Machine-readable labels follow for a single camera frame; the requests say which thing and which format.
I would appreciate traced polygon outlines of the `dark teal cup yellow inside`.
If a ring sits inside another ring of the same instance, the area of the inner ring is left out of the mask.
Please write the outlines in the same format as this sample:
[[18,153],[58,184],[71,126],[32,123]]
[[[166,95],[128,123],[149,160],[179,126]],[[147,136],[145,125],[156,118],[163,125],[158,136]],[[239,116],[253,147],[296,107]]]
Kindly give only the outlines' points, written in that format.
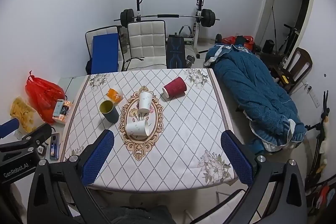
[[112,124],[116,124],[119,119],[119,113],[115,108],[114,104],[110,100],[105,100],[100,104],[100,112],[103,114],[105,119]]

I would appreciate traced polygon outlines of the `blue folded mat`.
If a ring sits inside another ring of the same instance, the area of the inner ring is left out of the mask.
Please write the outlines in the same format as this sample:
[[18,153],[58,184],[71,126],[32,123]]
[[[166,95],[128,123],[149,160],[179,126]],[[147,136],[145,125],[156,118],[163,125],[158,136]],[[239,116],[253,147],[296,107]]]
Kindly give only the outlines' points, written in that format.
[[118,34],[93,37],[92,74],[111,73],[118,70]]

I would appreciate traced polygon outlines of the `patterned white tablecloth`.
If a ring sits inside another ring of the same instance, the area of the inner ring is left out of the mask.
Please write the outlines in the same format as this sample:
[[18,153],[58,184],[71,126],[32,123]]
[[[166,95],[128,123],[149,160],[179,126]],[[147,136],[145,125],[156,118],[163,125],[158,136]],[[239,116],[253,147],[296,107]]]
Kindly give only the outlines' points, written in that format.
[[[187,86],[166,98],[162,88],[177,77]],[[100,104],[118,87],[116,124],[105,119]],[[153,93],[149,113],[138,110],[139,94]],[[75,77],[67,96],[73,106],[60,143],[60,160],[79,155],[107,129],[114,146],[93,186],[127,192],[206,188],[235,179],[221,148],[221,134],[232,127],[228,108],[212,69],[154,69]],[[128,123],[147,120],[148,137],[129,135]]]

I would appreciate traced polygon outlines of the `red ribbed paper cup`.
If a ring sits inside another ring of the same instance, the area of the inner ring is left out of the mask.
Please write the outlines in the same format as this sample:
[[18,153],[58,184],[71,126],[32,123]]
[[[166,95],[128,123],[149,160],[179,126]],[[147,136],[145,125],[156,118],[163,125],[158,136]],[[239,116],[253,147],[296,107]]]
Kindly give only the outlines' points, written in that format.
[[183,94],[185,91],[187,91],[187,86],[181,77],[177,77],[176,79],[165,85],[162,88],[162,91],[163,95],[169,99]]

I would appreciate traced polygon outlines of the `barbell with black plates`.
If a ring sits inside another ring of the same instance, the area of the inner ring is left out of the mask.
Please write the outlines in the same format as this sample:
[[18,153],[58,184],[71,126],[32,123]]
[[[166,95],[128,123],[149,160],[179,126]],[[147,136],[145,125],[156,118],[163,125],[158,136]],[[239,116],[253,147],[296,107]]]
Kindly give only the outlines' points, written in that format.
[[154,14],[143,16],[136,16],[133,9],[125,9],[120,13],[120,17],[118,19],[115,19],[114,21],[120,21],[123,27],[127,27],[129,23],[135,22],[138,19],[141,20],[142,18],[195,18],[198,23],[201,23],[203,27],[207,28],[212,27],[216,21],[220,20],[210,9],[203,9],[201,11],[201,15]]

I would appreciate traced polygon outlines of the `white barbell rack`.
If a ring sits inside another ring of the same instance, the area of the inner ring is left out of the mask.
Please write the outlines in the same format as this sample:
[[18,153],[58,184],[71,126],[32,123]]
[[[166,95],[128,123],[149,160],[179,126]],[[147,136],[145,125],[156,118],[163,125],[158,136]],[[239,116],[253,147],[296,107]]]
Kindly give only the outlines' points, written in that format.
[[[141,15],[140,5],[142,0],[135,0],[136,1],[136,16]],[[196,1],[196,13],[195,15],[201,15],[201,10],[204,5],[204,0],[197,0]],[[206,51],[198,51],[198,37],[199,37],[199,30],[201,28],[201,23],[198,23],[195,19],[193,24],[193,29],[191,31],[192,38],[187,39],[187,42],[192,45],[193,52],[195,53],[195,57],[200,59],[201,53],[205,53]]]

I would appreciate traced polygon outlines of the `white padded chair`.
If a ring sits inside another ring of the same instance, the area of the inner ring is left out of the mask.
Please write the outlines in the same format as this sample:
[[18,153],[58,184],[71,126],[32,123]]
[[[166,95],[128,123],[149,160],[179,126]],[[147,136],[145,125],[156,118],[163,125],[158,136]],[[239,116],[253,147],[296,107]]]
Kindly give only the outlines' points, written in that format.
[[130,59],[126,70],[166,69],[166,25],[163,20],[145,20],[127,25]]

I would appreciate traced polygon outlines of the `red plastic bag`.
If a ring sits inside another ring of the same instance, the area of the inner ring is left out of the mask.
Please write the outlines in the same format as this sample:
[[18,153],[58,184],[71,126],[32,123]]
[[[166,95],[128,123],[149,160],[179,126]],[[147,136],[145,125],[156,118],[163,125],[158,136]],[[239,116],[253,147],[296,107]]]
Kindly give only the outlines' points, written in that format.
[[25,85],[29,103],[44,122],[53,124],[54,108],[58,100],[65,99],[64,90],[55,83],[34,76],[32,71],[29,74]]

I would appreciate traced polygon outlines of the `blue quilted blanket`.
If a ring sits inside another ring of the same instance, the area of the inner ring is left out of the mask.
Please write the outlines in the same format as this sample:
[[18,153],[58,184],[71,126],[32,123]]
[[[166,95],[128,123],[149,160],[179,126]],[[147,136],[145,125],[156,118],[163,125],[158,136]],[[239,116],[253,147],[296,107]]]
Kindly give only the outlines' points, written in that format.
[[255,154],[293,149],[306,135],[295,103],[274,82],[266,65],[244,46],[216,44],[205,57],[221,83],[245,112],[254,139],[249,143]]

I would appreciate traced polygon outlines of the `black blue gym bag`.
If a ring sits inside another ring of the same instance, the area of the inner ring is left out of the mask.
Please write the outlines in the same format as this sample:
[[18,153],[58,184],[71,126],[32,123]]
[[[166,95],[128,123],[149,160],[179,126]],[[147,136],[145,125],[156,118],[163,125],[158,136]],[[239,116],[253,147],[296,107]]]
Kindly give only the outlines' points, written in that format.
[[166,42],[166,66],[182,69],[186,66],[185,41],[181,36],[170,35]]

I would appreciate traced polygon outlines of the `white paper cup upright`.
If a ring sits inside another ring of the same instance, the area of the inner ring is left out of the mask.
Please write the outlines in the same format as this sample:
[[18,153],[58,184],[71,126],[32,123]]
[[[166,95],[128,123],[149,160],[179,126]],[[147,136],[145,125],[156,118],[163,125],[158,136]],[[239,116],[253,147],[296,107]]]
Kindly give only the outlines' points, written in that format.
[[141,113],[149,113],[151,103],[153,99],[153,93],[150,91],[142,91],[139,94],[138,110]]

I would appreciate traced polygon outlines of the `black tripod stand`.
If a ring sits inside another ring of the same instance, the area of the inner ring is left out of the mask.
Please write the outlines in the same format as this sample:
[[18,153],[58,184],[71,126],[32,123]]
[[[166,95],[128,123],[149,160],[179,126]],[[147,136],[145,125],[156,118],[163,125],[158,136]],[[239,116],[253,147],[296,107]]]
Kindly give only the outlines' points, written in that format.
[[329,91],[324,91],[321,121],[313,126],[305,126],[307,131],[315,129],[319,132],[316,137],[317,143],[315,146],[315,153],[311,164],[311,169],[305,179],[305,190],[313,188],[318,183],[319,179],[321,178],[322,171],[327,166],[327,159],[325,157],[325,154],[327,152],[327,131],[329,127],[330,113],[330,108],[327,107],[328,97]]

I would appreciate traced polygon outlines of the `dark wooden chair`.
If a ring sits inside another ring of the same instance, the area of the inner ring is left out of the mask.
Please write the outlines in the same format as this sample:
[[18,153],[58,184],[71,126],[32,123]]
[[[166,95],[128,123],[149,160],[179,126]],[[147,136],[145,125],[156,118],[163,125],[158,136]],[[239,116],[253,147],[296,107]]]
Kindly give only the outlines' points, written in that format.
[[313,61],[308,51],[297,47],[286,68],[271,66],[271,76],[290,94],[301,80],[310,72]]

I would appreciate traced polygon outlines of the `yellow snack bag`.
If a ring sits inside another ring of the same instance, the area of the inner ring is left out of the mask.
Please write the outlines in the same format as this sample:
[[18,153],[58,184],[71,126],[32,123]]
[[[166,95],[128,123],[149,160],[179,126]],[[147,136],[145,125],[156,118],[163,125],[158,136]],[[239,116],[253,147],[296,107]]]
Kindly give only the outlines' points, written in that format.
[[15,98],[11,105],[10,116],[18,119],[19,124],[26,133],[31,133],[36,129],[34,127],[34,115],[35,110],[26,104],[21,97]]

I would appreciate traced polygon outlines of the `white paper cup lying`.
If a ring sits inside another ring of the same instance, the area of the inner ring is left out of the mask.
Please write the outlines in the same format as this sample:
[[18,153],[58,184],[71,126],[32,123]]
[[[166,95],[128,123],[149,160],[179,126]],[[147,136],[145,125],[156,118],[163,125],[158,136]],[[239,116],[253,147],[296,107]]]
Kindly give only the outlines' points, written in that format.
[[148,137],[149,125],[147,120],[131,122],[126,125],[125,131],[129,135]]

